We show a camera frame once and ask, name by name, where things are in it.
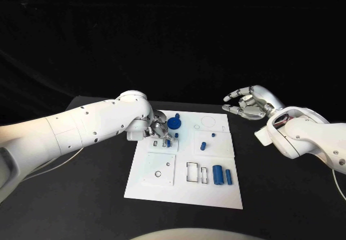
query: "table surface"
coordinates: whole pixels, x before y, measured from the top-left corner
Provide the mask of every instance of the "table surface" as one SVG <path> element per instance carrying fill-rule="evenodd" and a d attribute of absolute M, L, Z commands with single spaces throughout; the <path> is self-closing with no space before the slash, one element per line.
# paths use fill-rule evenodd
<path fill-rule="evenodd" d="M 78 96 L 68 109 L 103 100 Z M 159 110 L 225 113 L 220 105 L 150 103 Z M 346 202 L 329 167 L 310 154 L 289 159 L 274 145 L 261 145 L 254 132 L 266 119 L 228 114 L 228 122 L 244 210 L 124 198 L 137 142 L 122 133 L 19 185 L 0 207 L 0 238 L 130 239 L 172 228 L 211 228 L 264 239 L 345 239 Z M 336 178 L 346 192 L 346 175 Z"/>

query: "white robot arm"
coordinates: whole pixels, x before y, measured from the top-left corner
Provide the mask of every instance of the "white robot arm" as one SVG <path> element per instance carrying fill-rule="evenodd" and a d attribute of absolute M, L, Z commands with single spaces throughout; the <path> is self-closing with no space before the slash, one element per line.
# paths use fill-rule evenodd
<path fill-rule="evenodd" d="M 286 107 L 260 85 L 234 91 L 224 101 L 238 96 L 244 96 L 240 99 L 241 107 L 224 105 L 222 109 L 250 120 L 270 117 L 267 126 L 254 133 L 263 145 L 274 143 L 290 159 L 310 153 L 332 169 L 346 174 L 346 123 L 329 123 L 308 108 Z"/>
<path fill-rule="evenodd" d="M 166 116 L 140 91 L 39 119 L 0 127 L 0 202 L 49 160 L 127 131 L 127 140 L 159 135 L 175 142 Z"/>

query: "blue object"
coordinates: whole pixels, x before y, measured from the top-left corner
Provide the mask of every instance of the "blue object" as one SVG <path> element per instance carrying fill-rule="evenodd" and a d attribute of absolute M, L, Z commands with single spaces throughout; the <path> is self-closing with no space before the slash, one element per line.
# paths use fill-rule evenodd
<path fill-rule="evenodd" d="M 214 175 L 214 184 L 224 185 L 224 173 L 222 173 L 222 166 L 214 165 L 212 166 L 212 175 Z"/>
<path fill-rule="evenodd" d="M 233 177 L 231 177 L 231 171 L 230 169 L 225 170 L 225 176 L 227 176 L 227 184 L 233 185 Z"/>
<path fill-rule="evenodd" d="M 169 120 L 168 120 L 168 127 L 171 129 L 179 129 L 181 126 L 182 126 L 182 121 L 181 121 L 181 116 L 179 116 L 179 113 L 175 115 L 175 117 L 172 117 Z"/>
<path fill-rule="evenodd" d="M 201 150 L 205 151 L 208 143 L 204 141 L 201 145 Z"/>

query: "rectangular slot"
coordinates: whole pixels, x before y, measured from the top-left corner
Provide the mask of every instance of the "rectangular slot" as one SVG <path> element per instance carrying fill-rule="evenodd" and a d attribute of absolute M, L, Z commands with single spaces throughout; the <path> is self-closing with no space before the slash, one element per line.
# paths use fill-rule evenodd
<path fill-rule="evenodd" d="M 186 181 L 198 183 L 199 182 L 199 166 L 198 166 L 198 163 L 188 162 L 186 167 L 188 167 Z"/>
<path fill-rule="evenodd" d="M 208 168 L 207 167 L 202 167 L 201 168 L 201 173 L 202 173 L 202 183 L 204 184 L 208 184 Z"/>

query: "white board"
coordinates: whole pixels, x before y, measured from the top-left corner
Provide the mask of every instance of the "white board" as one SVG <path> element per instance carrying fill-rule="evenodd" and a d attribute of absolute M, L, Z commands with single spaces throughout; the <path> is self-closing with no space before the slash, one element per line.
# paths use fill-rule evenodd
<path fill-rule="evenodd" d="M 168 110 L 163 110 L 163 113 L 168 119 L 175 117 L 176 113 L 181 115 L 181 128 L 169 129 L 172 135 L 179 133 L 179 142 L 173 142 L 172 147 L 155 147 L 155 141 L 159 140 L 153 137 L 139 141 L 124 197 L 244 209 L 228 115 Z M 205 151 L 201 150 L 202 142 L 207 142 Z M 153 168 L 147 162 L 152 154 L 162 154 L 155 155 L 156 164 L 159 164 L 160 159 L 162 164 Z M 153 175 L 155 169 L 165 167 L 172 155 L 175 156 L 173 185 L 169 184 L 169 181 L 166 181 L 168 184 L 145 183 L 143 179 L 147 174 L 152 175 L 153 181 L 159 180 L 160 177 Z M 198 163 L 198 183 L 188 181 L 188 163 Z M 214 183 L 214 165 L 222 166 L 224 185 Z M 202 183 L 202 168 L 207 168 L 207 184 Z M 228 185 L 227 169 L 231 170 L 233 185 Z"/>

